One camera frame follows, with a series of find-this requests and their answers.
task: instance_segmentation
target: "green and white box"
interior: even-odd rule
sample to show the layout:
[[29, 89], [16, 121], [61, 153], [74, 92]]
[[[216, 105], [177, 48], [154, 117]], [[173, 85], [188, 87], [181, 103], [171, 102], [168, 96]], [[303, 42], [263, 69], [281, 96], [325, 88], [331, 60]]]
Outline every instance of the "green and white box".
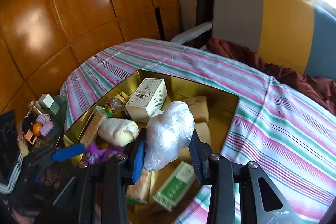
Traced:
[[193, 166], [181, 161], [166, 182], [156, 192], [153, 199], [171, 212], [184, 197], [194, 181], [195, 173]]

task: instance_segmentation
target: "green label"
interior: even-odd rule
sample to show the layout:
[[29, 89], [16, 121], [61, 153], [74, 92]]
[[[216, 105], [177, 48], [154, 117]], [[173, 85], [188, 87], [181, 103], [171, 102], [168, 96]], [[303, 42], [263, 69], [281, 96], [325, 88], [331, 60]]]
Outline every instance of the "green label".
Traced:
[[174, 177], [171, 181], [168, 182], [161, 193], [174, 202], [180, 197], [186, 186], [186, 183]]

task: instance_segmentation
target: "purple pouch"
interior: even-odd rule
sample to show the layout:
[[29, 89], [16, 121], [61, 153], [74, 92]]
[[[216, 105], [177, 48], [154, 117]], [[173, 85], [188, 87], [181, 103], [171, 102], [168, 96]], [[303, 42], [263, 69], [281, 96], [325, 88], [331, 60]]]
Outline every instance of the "purple pouch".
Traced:
[[106, 151], [105, 151], [103, 157], [101, 158], [100, 162], [106, 162], [112, 156], [114, 156], [116, 154], [119, 154], [119, 153], [123, 153], [124, 150], [125, 150], [124, 147], [118, 147], [118, 146], [110, 145], [109, 148], [106, 149]]
[[96, 164], [101, 161], [107, 149], [98, 149], [96, 142], [92, 142], [83, 153], [82, 161], [87, 161], [89, 164]]

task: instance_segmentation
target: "gray panel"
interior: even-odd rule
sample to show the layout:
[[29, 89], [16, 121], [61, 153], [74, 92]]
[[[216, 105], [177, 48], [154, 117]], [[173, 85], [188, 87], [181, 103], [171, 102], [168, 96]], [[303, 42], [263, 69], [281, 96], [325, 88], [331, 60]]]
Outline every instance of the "gray panel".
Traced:
[[258, 51], [263, 0], [214, 0], [212, 36]]

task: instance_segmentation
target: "multicolored backrest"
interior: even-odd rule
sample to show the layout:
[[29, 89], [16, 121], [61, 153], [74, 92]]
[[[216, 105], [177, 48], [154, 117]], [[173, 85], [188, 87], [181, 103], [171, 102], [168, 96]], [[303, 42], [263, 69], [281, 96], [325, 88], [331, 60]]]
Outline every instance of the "multicolored backrest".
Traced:
[[336, 80], [336, 19], [302, 0], [214, 0], [212, 36], [268, 63]]

